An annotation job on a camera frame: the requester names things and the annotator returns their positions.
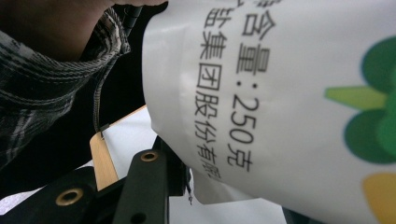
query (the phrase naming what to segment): person's arm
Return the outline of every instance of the person's arm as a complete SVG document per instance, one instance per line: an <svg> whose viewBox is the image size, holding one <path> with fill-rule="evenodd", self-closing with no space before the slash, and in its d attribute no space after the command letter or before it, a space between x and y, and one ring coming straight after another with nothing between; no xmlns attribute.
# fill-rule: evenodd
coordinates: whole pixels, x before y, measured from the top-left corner
<svg viewBox="0 0 396 224"><path fill-rule="evenodd" d="M164 0L0 0L0 30L58 61L77 61L95 24L114 4Z"/></svg>
<svg viewBox="0 0 396 224"><path fill-rule="evenodd" d="M70 110L76 92L93 74L128 51L115 11L104 14L114 3L0 0L0 172ZM86 48L90 37L94 41Z"/></svg>

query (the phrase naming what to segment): green leaf logo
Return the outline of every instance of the green leaf logo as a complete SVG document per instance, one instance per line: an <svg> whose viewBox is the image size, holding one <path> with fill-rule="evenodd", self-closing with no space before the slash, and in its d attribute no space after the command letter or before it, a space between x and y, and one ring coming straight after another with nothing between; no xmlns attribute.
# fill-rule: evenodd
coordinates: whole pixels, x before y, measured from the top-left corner
<svg viewBox="0 0 396 224"><path fill-rule="evenodd" d="M344 133L354 155L373 163L396 162L396 37L370 48L361 71L369 86L329 88L325 96L360 111Z"/></svg>

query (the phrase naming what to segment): gray fabric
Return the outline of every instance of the gray fabric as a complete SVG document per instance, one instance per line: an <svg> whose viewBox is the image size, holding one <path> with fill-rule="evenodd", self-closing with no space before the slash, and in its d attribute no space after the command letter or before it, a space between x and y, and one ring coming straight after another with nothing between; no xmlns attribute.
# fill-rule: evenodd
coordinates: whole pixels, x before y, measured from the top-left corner
<svg viewBox="0 0 396 224"><path fill-rule="evenodd" d="M97 23L80 62L60 63L0 31L0 170L67 113L76 92L130 47L113 9Z"/></svg>

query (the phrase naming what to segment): hole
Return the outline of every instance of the hole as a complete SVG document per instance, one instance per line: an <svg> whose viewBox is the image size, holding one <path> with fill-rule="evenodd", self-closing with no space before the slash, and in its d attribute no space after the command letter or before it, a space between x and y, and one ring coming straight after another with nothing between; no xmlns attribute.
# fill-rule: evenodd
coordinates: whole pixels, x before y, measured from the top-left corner
<svg viewBox="0 0 396 224"><path fill-rule="evenodd" d="M67 206L78 202L84 192L82 189L67 189L56 198L56 204L59 206Z"/></svg>
<svg viewBox="0 0 396 224"><path fill-rule="evenodd" d="M155 155L154 154L147 154L147 155L145 155L145 159L146 160L151 160L151 159L153 159L155 157Z"/></svg>
<svg viewBox="0 0 396 224"><path fill-rule="evenodd" d="M141 157L142 161L155 161L158 158L158 154L156 152L146 152Z"/></svg>
<svg viewBox="0 0 396 224"><path fill-rule="evenodd" d="M66 193L66 194L62 197L62 200L69 201L69 200L75 199L76 197L77 197L77 194L76 194L75 192L69 192L69 193Z"/></svg>
<svg viewBox="0 0 396 224"><path fill-rule="evenodd" d="M131 217L131 223L140 224L146 221L146 215L144 213L136 213Z"/></svg>

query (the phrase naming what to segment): plaid shirt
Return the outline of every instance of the plaid shirt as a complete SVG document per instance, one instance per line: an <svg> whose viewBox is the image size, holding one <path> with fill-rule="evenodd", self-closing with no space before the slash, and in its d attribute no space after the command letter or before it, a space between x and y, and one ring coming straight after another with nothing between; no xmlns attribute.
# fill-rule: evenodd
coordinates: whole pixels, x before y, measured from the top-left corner
<svg viewBox="0 0 396 224"><path fill-rule="evenodd" d="M97 23L80 62L60 63L0 31L0 171L67 113L78 91L130 50L113 9Z"/></svg>

